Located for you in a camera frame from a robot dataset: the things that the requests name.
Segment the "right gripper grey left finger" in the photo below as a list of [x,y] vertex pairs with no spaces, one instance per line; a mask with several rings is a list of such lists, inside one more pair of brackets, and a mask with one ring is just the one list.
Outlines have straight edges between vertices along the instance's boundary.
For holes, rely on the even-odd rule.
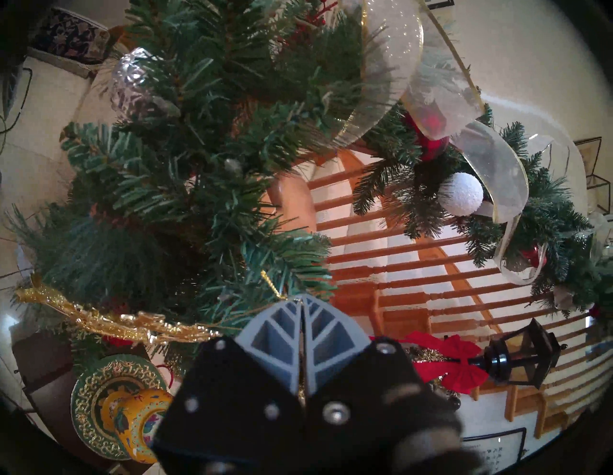
[[295,474],[302,307],[283,300],[200,345],[154,436],[166,474]]

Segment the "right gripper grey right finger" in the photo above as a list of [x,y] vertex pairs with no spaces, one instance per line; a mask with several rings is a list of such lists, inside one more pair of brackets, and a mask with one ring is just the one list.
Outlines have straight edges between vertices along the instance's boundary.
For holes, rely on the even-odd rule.
[[302,474],[462,474],[462,424],[399,343],[302,296]]

